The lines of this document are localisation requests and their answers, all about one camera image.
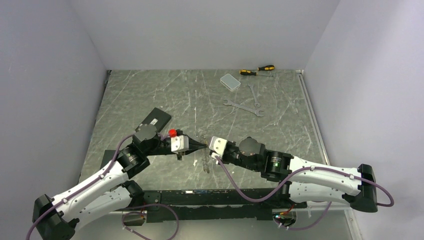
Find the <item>yellow-black screwdriver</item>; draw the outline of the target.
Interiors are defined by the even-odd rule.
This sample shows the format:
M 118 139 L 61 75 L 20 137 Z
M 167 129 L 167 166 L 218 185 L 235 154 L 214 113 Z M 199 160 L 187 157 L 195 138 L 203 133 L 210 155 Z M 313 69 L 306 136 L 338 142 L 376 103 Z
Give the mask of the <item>yellow-black screwdriver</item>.
M 265 65 L 265 66 L 260 66 L 257 67 L 256 69 L 254 69 L 254 71 L 273 71 L 275 69 L 274 65 Z
M 273 75 L 271 74 L 262 74 L 262 73 L 257 73 L 255 71 L 251 71 L 251 70 L 246 70 L 246 69 L 241 69 L 239 71 L 239 74 L 242 76 L 263 76 L 263 77 L 273 77 Z

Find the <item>near yellow-black screwdriver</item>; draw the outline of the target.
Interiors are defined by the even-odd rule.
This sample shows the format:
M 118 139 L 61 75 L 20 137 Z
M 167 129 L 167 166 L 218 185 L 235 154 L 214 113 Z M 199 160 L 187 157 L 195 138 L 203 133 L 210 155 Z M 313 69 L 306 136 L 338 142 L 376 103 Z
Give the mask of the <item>near yellow-black screwdriver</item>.
M 242 76 L 263 76 L 263 77 L 273 77 L 273 75 L 271 74 L 262 74 L 262 73 L 257 73 L 255 71 L 251 71 L 251 70 L 246 70 L 246 69 L 241 69 L 239 71 L 239 74 Z

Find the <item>large silver open-end wrench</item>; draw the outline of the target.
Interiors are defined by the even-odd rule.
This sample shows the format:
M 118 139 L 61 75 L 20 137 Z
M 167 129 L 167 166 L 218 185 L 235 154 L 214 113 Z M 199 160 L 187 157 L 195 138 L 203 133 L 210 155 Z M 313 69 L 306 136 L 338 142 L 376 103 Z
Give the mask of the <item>large silver open-end wrench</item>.
M 247 107 L 245 105 L 235 103 L 235 102 L 231 101 L 230 99 L 224 99 L 223 100 L 223 105 L 225 105 L 225 106 L 232 106 L 232 107 L 235 107 L 235 108 L 242 109 L 244 111 L 247 111 L 247 112 L 250 112 L 250 113 L 255 114 L 257 117 L 263 117 L 264 116 L 264 114 L 263 114 L 264 111 L 262 109 L 259 109 L 259 108 L 256 109 L 256 108 Z

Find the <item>far yellow-black screwdriver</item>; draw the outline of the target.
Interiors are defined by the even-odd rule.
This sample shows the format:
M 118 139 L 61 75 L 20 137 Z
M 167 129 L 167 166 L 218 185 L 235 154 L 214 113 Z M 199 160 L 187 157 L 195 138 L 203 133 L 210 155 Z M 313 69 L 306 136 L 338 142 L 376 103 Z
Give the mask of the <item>far yellow-black screwdriver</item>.
M 254 71 L 273 71 L 275 69 L 274 65 L 265 65 L 265 66 L 260 66 L 257 67 L 256 69 L 254 69 Z

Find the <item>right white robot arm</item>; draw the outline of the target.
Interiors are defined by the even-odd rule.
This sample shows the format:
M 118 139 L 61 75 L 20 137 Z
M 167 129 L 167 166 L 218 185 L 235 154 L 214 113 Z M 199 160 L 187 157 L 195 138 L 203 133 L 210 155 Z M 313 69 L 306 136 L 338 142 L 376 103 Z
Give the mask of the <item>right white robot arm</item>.
M 259 172 L 268 181 L 283 182 L 283 189 L 275 194 L 282 208 L 311 201 L 341 203 L 365 213 L 378 210 L 376 179 L 368 164 L 353 168 L 329 166 L 267 149 L 252 137 L 237 145 L 214 136 L 208 148 L 217 164 L 233 164 Z

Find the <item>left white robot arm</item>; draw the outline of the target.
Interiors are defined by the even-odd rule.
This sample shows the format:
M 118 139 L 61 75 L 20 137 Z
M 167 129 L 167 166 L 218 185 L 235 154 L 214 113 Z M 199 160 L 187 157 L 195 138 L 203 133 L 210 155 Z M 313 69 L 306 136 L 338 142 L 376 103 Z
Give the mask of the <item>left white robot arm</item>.
M 181 130 L 162 136 L 152 124 L 141 124 L 124 137 L 105 166 L 86 180 L 53 197 L 34 202 L 30 239 L 37 230 L 43 240 L 70 240 L 88 223 L 118 209 L 139 209 L 144 192 L 132 178 L 150 165 L 149 156 L 184 155 L 205 149 Z

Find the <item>black flat device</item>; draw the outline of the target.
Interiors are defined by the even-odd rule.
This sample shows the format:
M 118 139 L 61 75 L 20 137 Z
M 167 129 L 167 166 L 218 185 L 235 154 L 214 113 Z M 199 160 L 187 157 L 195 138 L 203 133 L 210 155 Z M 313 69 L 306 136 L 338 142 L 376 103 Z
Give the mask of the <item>black flat device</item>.
M 172 116 L 170 114 L 154 107 L 144 120 L 135 128 L 135 131 L 138 132 L 142 125 L 152 125 L 156 127 L 157 132 L 159 133 L 165 128 L 171 119 Z

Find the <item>small silver open-end wrench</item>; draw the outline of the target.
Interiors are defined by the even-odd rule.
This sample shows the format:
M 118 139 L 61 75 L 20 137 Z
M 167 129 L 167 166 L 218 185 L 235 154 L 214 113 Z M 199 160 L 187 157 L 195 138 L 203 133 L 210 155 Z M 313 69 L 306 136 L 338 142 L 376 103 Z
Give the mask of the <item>small silver open-end wrench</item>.
M 253 96 L 253 100 L 254 100 L 254 106 L 257 109 L 260 108 L 261 107 L 261 104 L 258 101 L 257 94 L 255 92 L 255 86 L 254 86 L 254 84 L 253 83 L 248 83 L 247 85 L 248 85 L 249 89 L 251 90 L 251 93 L 252 93 L 252 96 Z

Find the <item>white rectangular network switch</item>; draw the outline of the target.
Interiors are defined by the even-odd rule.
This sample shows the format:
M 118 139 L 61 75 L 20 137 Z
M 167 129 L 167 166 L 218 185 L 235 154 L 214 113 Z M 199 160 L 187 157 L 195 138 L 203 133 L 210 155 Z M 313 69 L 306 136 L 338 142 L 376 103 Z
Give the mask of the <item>white rectangular network switch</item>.
M 229 73 L 220 78 L 220 83 L 230 92 L 234 92 L 241 86 L 241 82 Z

